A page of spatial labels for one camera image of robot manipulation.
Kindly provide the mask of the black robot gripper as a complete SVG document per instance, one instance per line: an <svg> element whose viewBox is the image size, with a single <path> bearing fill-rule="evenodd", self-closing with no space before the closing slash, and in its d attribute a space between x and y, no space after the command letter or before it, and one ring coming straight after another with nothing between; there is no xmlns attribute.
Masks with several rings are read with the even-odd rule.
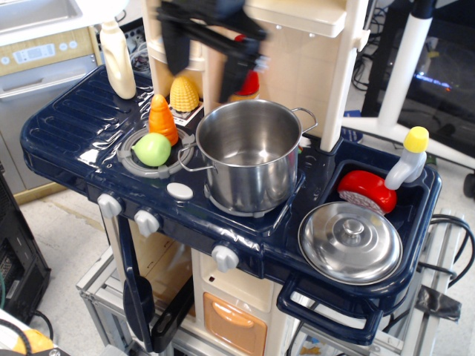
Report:
<svg viewBox="0 0 475 356"><path fill-rule="evenodd" d="M157 19L162 25L163 46L171 74L189 66L192 40L226 55L218 102L223 104L239 91L249 71L267 68L261 54L266 31L244 10L245 1L162 1ZM245 36L242 42L227 39L213 27L222 27Z"/></svg>

